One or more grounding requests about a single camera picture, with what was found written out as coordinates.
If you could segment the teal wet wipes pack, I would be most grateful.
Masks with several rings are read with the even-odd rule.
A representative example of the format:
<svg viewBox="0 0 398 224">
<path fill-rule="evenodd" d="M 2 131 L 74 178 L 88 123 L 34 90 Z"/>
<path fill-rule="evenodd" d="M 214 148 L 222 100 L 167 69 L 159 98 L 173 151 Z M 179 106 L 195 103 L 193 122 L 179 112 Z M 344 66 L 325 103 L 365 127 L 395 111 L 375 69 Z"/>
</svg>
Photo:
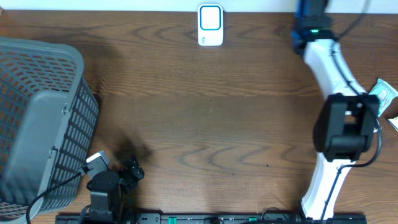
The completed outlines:
<svg viewBox="0 0 398 224">
<path fill-rule="evenodd" d="M 369 94 L 376 95 L 379 100 L 377 116 L 380 117 L 392 103 L 393 99 L 397 97 L 397 90 L 379 78 Z"/>
</svg>

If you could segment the yellow snack bag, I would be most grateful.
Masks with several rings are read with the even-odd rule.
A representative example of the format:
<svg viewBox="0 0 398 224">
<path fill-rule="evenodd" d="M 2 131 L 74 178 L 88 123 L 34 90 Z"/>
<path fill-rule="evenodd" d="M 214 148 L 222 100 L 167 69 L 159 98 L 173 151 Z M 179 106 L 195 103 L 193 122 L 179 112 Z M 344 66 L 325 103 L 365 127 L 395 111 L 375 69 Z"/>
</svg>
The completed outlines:
<svg viewBox="0 0 398 224">
<path fill-rule="evenodd" d="M 398 132 L 398 117 L 388 119 L 389 124 Z"/>
</svg>

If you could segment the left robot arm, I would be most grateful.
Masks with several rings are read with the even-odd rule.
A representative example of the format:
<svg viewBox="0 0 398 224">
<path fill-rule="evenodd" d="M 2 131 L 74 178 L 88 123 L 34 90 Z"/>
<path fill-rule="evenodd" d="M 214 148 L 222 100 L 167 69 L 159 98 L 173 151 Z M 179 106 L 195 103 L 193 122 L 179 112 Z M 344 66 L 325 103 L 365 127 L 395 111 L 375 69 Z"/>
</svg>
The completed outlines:
<svg viewBox="0 0 398 224">
<path fill-rule="evenodd" d="M 82 171 L 91 180 L 90 204 L 80 213 L 78 223 L 135 223 L 134 212 L 127 208 L 129 193 L 144 178 L 144 171 L 135 159 L 128 159 L 119 171 L 109 169 L 103 156 L 91 156 Z"/>
</svg>

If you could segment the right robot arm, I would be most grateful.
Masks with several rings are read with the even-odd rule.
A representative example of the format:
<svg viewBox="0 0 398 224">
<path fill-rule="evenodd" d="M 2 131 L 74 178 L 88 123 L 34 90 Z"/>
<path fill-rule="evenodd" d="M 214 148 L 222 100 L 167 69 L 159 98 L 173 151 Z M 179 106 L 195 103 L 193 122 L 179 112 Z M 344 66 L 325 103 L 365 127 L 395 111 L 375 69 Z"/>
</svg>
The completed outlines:
<svg viewBox="0 0 398 224">
<path fill-rule="evenodd" d="M 379 100 L 358 83 L 341 52 L 341 39 L 364 15 L 336 35 L 327 6 L 328 1 L 300 0 L 294 15 L 294 51 L 313 72 L 325 103 L 312 134 L 317 163 L 300 201 L 300 214 L 291 223 L 364 222 L 356 216 L 335 215 L 335 202 L 349 171 L 370 166 L 382 148 Z"/>
</svg>

